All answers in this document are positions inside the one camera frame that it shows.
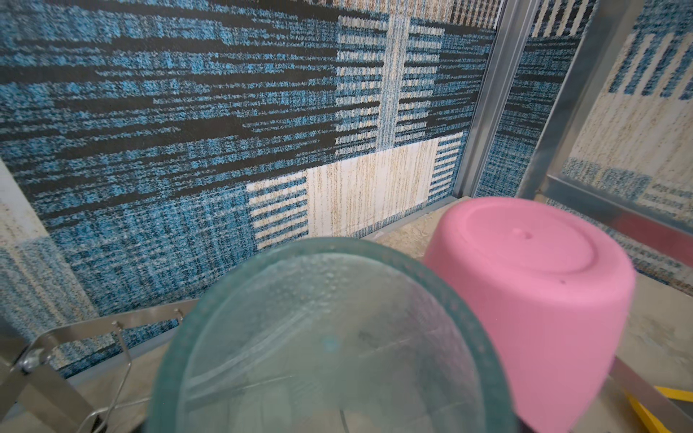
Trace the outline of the pink cup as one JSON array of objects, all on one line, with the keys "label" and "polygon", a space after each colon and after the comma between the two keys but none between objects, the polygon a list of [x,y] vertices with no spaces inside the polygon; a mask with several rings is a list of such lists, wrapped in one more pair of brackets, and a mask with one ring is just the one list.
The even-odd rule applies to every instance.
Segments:
[{"label": "pink cup", "polygon": [[570,430],[608,376],[632,305],[624,249],[556,207],[471,198],[442,215],[423,261],[481,322],[518,417]]}]

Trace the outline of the teal cup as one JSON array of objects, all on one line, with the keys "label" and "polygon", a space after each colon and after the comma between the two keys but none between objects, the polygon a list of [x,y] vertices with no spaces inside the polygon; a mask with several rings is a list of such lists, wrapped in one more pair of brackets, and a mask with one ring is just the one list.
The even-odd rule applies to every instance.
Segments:
[{"label": "teal cup", "polygon": [[148,432],[516,432],[500,360],[423,263],[297,241],[215,283],[162,359]]}]

